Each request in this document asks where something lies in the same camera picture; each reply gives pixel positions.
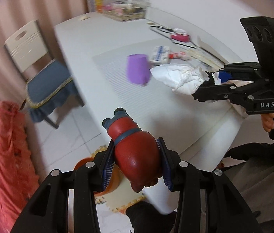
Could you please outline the right hand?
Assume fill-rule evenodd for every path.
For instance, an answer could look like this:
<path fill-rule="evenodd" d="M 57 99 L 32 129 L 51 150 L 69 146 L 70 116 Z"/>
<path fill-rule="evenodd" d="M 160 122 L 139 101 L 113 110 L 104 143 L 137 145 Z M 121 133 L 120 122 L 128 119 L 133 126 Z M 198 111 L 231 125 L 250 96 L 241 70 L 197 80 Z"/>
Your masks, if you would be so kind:
<path fill-rule="evenodd" d="M 274 129 L 274 114 L 262 114 L 260 117 L 264 130 L 270 133 Z"/>

